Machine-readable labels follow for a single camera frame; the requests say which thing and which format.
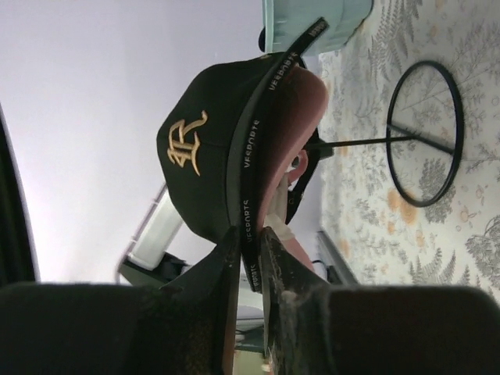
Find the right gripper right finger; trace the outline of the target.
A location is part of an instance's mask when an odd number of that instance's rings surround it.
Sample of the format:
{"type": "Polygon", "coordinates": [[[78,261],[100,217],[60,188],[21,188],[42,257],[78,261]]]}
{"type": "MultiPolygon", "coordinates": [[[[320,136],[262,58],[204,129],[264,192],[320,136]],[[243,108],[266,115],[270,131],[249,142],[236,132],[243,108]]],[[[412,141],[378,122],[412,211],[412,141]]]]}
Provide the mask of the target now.
{"type": "Polygon", "coordinates": [[[275,374],[350,374],[351,365],[334,349],[332,292],[350,287],[352,277],[334,264],[324,280],[294,257],[275,232],[260,238],[265,349],[275,374]]]}

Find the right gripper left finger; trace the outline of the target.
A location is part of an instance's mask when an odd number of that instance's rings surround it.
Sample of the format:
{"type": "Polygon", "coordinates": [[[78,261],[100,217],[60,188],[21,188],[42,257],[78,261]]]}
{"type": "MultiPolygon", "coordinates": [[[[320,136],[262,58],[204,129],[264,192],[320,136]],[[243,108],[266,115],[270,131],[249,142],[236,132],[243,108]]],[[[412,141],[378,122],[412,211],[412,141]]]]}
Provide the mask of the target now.
{"type": "Polygon", "coordinates": [[[240,275],[236,227],[199,263],[142,303],[138,374],[230,374],[240,275]]]}

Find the black wire hat stand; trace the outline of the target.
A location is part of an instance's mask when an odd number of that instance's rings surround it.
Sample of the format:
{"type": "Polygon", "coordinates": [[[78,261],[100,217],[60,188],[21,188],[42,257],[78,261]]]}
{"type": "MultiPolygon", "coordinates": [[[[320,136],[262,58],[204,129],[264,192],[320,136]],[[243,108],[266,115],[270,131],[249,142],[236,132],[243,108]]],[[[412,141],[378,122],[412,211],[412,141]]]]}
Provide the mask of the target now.
{"type": "Polygon", "coordinates": [[[305,172],[299,177],[298,182],[295,187],[290,190],[287,194],[287,215],[285,223],[290,223],[295,216],[298,207],[302,201],[305,188],[312,178],[313,172],[316,170],[319,161],[323,159],[328,159],[334,155],[334,149],[340,147],[358,146],[358,145],[375,145],[383,144],[386,148],[387,154],[387,164],[390,170],[391,178],[394,185],[402,196],[402,198],[410,205],[417,208],[426,208],[441,200],[444,195],[448,192],[449,188],[452,186],[455,176],[458,173],[460,163],[462,161],[463,146],[465,140],[465,117],[463,111],[463,101],[457,83],[455,82],[452,74],[449,70],[443,66],[441,63],[432,60],[423,60],[411,65],[399,79],[395,86],[393,94],[391,96],[390,105],[387,111],[386,120],[386,137],[384,138],[374,138],[374,139],[364,139],[364,140],[354,140],[354,141],[335,141],[335,142],[325,142],[319,137],[319,132],[316,130],[308,142],[305,144],[304,149],[308,153],[309,164],[305,172]],[[430,138],[424,137],[423,135],[413,133],[406,130],[395,123],[392,122],[393,114],[395,109],[396,100],[398,94],[404,84],[405,80],[409,78],[411,73],[421,67],[429,66],[434,70],[438,71],[445,83],[448,85],[448,89],[452,96],[452,101],[455,110],[455,144],[453,147],[443,145],[438,141],[434,141],[430,138]],[[417,201],[403,189],[400,184],[395,171],[393,156],[391,146],[395,142],[399,141],[418,141],[432,148],[435,148],[441,152],[449,154],[452,157],[451,167],[448,171],[448,175],[445,179],[444,184],[441,186],[440,190],[427,199],[426,201],[417,201]]]}

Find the black cap gold logo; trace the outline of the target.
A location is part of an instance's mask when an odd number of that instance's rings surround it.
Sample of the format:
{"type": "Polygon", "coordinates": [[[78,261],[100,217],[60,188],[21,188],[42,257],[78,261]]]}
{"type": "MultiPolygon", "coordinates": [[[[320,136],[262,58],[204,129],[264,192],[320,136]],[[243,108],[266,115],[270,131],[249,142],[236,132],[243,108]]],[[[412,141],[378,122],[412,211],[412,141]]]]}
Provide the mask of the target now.
{"type": "Polygon", "coordinates": [[[264,123],[293,68],[306,69],[302,57],[315,41],[306,31],[284,52],[204,69],[156,138],[167,191],[181,218],[213,243],[236,227],[255,292],[262,289],[256,178],[264,123]]]}

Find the teal plastic bin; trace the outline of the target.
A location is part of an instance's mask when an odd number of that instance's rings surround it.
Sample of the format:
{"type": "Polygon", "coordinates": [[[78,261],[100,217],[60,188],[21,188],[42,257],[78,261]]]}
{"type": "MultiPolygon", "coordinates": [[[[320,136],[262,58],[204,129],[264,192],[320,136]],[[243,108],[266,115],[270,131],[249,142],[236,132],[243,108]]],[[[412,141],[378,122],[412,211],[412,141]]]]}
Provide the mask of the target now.
{"type": "Polygon", "coordinates": [[[341,49],[373,8],[372,0],[267,0],[262,2],[262,52],[284,52],[302,33],[316,39],[307,55],[341,49]]]}

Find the pink baseball cap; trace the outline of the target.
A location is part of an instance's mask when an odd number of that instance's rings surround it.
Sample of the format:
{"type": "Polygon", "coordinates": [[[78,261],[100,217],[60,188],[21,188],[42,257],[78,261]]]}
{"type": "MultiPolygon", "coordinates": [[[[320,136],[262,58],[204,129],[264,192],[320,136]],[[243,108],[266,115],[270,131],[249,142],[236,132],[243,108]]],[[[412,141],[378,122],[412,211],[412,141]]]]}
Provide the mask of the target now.
{"type": "Polygon", "coordinates": [[[269,223],[285,249],[311,271],[312,261],[284,221],[288,187],[308,166],[302,148],[322,119],[327,103],[322,80],[304,68],[294,67],[264,123],[257,162],[257,229],[269,223]]]}

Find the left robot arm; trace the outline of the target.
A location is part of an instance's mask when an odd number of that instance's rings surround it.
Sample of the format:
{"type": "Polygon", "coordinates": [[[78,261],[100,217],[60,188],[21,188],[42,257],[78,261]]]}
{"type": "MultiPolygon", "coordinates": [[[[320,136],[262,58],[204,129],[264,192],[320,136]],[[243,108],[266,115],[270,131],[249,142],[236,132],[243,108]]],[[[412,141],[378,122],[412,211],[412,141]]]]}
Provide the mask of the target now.
{"type": "Polygon", "coordinates": [[[171,202],[166,186],[152,200],[145,218],[133,235],[115,271],[115,282],[160,288],[168,284],[166,250],[183,220],[171,202]]]}

